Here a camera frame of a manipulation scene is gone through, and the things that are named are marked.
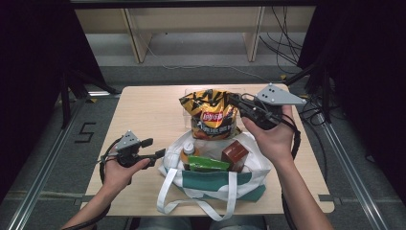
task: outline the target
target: bottle cap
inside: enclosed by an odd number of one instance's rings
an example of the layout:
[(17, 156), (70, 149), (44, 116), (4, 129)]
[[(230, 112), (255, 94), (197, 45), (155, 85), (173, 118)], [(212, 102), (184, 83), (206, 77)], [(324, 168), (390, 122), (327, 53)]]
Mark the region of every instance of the bottle cap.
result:
[(187, 142), (185, 145), (183, 145), (183, 152), (185, 154), (190, 155), (194, 153), (194, 145), (192, 142)]

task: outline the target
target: lay's chip bag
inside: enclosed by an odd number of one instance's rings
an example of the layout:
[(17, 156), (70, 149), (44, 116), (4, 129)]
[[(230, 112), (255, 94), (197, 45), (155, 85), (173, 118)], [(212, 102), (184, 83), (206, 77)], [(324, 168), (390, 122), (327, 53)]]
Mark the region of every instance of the lay's chip bag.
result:
[(192, 115), (192, 136), (203, 140), (221, 140), (241, 133), (237, 127), (237, 108), (229, 104), (230, 92), (206, 89), (179, 99)]

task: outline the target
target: white tote bag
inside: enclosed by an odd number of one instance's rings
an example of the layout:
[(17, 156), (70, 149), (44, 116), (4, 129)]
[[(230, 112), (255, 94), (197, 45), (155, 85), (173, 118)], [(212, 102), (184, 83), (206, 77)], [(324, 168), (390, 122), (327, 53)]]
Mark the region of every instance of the white tote bag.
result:
[[(194, 142), (200, 155), (220, 160), (221, 152), (238, 140), (248, 151), (244, 168), (236, 172), (191, 172), (184, 171), (179, 161), (183, 144)], [(271, 170), (271, 164), (259, 151), (254, 137), (249, 132), (242, 132), (232, 139), (219, 141), (198, 140), (188, 131), (171, 144), (159, 167), (165, 181), (158, 195), (157, 209), (163, 214), (169, 214), (179, 203), (194, 202), (208, 216), (220, 221), (230, 218), (235, 210), (237, 199), (257, 201), (265, 191), (264, 179)], [(174, 200), (165, 205), (165, 199), (171, 184), (175, 184), (190, 199)], [(205, 198), (217, 198), (227, 202), (226, 214), (222, 217)]]

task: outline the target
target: green snack package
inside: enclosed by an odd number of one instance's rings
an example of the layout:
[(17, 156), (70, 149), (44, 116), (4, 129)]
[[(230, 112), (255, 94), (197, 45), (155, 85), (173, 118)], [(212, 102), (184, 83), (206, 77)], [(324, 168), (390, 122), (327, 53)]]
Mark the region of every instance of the green snack package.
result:
[(195, 172), (226, 172), (230, 163), (203, 156), (189, 156), (189, 166)]

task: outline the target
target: person's leg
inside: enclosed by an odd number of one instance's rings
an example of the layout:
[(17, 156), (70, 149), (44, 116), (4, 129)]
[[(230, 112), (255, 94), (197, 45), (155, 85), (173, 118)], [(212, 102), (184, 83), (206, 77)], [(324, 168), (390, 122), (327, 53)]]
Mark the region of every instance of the person's leg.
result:
[(210, 230), (264, 230), (263, 216), (232, 216), (222, 221), (213, 221)]
[(137, 230), (192, 230), (189, 218), (141, 218)]

